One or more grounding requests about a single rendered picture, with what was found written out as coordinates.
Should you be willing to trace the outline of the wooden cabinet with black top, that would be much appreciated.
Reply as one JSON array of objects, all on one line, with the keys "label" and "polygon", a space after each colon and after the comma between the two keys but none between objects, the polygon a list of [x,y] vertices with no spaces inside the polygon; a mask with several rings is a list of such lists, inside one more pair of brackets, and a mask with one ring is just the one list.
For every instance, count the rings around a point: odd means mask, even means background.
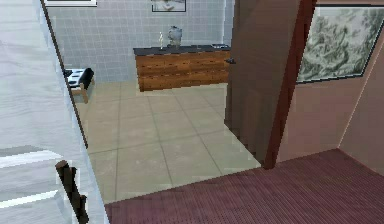
[{"label": "wooden cabinet with black top", "polygon": [[134,48],[141,92],[226,83],[230,47],[211,45]]}]

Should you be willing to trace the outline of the brown wooden room door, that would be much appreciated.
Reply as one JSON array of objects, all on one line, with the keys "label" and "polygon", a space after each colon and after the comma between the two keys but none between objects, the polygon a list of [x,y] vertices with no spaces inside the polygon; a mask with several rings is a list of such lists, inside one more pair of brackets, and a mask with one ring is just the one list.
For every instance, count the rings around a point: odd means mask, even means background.
[{"label": "brown wooden room door", "polygon": [[317,0],[235,0],[224,123],[275,167]]}]

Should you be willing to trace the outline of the grey glass vase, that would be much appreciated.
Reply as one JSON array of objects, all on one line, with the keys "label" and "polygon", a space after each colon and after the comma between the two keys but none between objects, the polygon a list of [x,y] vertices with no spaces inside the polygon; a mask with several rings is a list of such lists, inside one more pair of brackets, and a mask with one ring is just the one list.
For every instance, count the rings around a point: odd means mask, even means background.
[{"label": "grey glass vase", "polygon": [[171,26],[168,31],[168,39],[170,40],[170,44],[175,47],[179,47],[181,45],[182,38],[182,29],[176,26]]}]

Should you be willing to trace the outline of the black framed small picture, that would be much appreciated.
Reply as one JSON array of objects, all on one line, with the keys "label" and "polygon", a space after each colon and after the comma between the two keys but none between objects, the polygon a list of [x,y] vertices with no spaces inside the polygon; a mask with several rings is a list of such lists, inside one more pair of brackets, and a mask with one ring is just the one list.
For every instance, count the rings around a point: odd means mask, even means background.
[{"label": "black framed small picture", "polygon": [[185,12],[186,0],[152,0],[153,12]]}]

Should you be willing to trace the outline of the black and white chair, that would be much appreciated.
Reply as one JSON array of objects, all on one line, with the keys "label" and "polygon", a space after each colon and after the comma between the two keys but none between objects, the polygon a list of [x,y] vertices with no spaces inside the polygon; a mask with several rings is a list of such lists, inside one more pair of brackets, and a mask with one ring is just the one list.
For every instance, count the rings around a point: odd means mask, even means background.
[{"label": "black and white chair", "polygon": [[71,92],[81,95],[85,104],[88,103],[88,87],[95,84],[94,72],[91,68],[65,69],[64,77],[68,81]]}]

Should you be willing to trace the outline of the white room door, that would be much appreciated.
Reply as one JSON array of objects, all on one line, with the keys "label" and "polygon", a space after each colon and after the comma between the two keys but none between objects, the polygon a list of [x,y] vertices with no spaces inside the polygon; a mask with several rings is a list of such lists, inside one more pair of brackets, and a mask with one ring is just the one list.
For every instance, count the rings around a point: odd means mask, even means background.
[{"label": "white room door", "polygon": [[88,224],[110,224],[41,0],[0,0],[0,224],[79,224],[62,160]]}]

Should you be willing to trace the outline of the black framed grey landscape picture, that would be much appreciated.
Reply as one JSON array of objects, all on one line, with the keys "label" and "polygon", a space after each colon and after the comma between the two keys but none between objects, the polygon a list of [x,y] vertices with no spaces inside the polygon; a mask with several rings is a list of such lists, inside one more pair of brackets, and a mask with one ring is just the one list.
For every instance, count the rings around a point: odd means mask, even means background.
[{"label": "black framed grey landscape picture", "polygon": [[384,6],[318,4],[297,84],[361,77],[384,27]]}]

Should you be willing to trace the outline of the white framed picture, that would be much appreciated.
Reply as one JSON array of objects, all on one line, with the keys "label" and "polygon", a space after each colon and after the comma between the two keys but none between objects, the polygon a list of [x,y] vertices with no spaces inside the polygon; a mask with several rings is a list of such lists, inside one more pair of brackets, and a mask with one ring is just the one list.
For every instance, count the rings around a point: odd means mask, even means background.
[{"label": "white framed picture", "polygon": [[97,7],[97,0],[43,0],[48,7]]}]

